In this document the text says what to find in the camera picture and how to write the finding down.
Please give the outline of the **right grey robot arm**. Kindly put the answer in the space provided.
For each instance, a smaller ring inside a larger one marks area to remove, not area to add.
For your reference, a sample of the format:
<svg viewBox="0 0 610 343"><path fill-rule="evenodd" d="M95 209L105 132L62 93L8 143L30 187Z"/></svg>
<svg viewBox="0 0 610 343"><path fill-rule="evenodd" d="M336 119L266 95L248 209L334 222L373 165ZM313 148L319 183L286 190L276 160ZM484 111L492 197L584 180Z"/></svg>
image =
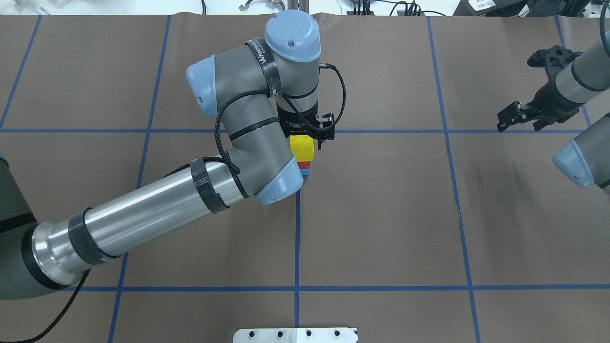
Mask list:
<svg viewBox="0 0 610 343"><path fill-rule="evenodd" d="M610 122L605 114L597 120L589 117L586 105L609 91L609 33L586 51L573 51L562 46L537 50L527 64L543 68L547 82L528 103L515 101L497 114L497 131L532 122L538 132L566 123L578 113L587 120L587 127L553 155L554 165L579 187L592 185L609 192Z"/></svg>

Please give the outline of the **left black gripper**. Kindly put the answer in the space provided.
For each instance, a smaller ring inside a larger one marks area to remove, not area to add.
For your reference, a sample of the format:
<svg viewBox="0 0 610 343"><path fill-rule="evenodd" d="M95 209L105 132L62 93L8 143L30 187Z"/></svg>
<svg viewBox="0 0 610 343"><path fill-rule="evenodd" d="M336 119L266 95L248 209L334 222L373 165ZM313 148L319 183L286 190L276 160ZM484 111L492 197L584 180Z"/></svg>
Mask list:
<svg viewBox="0 0 610 343"><path fill-rule="evenodd" d="M292 110L285 110L281 106L277 107L277 115L280 126L285 137L291 135L307 135L316 141L316 149L322 150L322 145L327 140L335 138L333 125L336 118L333 113L318 116L318 106L313 106L307 111L303 111L301 116Z"/></svg>

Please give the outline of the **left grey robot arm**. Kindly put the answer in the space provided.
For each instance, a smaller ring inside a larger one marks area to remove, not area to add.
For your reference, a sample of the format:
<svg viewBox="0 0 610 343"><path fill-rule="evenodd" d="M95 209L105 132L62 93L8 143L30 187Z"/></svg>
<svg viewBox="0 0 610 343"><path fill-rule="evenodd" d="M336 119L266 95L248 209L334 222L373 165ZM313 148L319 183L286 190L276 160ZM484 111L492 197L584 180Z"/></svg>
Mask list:
<svg viewBox="0 0 610 343"><path fill-rule="evenodd" d="M1 299L66 289L91 268L236 202L267 205L296 193L304 178L288 138L333 140L340 119L317 113L320 70L334 70L321 54L316 19L284 10L263 37L191 65L186 80L203 114L215 118L218 154L60 223L36 220L1 159Z"/></svg>

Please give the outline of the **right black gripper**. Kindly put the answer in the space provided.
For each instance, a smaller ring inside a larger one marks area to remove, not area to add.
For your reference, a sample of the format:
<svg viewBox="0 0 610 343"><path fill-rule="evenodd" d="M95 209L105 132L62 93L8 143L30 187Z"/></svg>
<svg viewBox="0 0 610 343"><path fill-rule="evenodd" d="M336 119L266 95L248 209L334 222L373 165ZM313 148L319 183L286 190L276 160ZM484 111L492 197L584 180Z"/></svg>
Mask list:
<svg viewBox="0 0 610 343"><path fill-rule="evenodd" d="M527 123L534 120L533 128L540 131L543 128L565 122L579 112L575 102L567 100L558 91L556 78L571 62L582 54L562 46L552 46L549 49L537 50L527 60L527 65L533 68L544 68L548 82L540 87L532 101L527 105L515 101L497 114L497 131L504 132L510 126Z"/></svg>

